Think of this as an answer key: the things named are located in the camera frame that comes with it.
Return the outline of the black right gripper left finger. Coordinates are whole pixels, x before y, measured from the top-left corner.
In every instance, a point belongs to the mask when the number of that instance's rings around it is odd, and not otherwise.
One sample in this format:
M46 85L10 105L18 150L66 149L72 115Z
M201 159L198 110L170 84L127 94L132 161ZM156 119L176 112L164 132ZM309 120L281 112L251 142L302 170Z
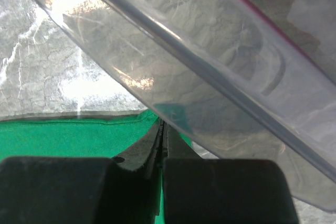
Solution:
M12 156L1 162L1 223L154 223L162 122L112 158Z

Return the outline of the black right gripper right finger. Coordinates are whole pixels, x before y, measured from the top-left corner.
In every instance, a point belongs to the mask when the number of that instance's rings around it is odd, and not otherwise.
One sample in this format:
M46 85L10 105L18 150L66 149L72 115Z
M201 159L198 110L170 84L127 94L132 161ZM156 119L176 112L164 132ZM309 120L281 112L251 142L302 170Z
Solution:
M280 167L266 159L203 159L165 124L166 223L298 223Z

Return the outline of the green t shirt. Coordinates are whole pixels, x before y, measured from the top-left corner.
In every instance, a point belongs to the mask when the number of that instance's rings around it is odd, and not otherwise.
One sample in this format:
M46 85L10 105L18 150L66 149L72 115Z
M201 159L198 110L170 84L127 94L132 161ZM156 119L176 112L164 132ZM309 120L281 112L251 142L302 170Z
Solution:
M152 112L111 120L68 119L9 121L1 123L1 162L12 156L112 158L139 140L153 123L161 120ZM154 223L164 221L163 130L160 161L160 212Z

